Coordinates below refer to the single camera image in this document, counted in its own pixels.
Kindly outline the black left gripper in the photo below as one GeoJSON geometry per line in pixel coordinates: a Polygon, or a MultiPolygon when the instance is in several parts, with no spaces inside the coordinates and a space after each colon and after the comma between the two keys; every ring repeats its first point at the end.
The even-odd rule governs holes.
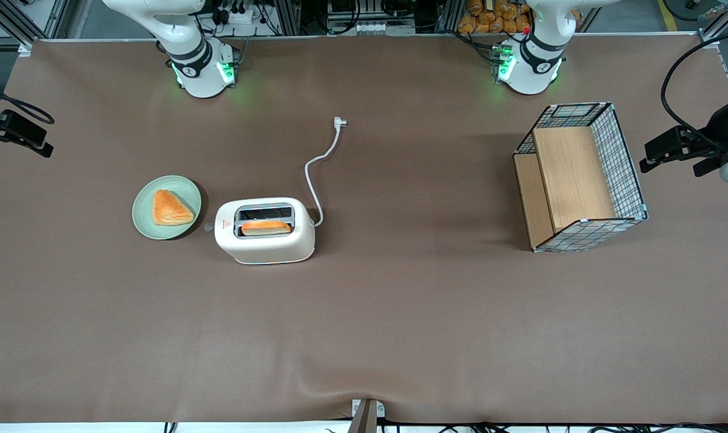
{"type": "MultiPolygon", "coordinates": [[[[700,132],[711,142],[708,153],[693,165],[695,176],[706,176],[719,170],[723,160],[728,160],[728,104],[714,112],[700,132]]],[[[683,161],[701,156],[701,150],[693,147],[698,140],[683,126],[675,126],[644,145],[645,157],[640,161],[641,173],[648,173],[661,164],[683,161]]]]}

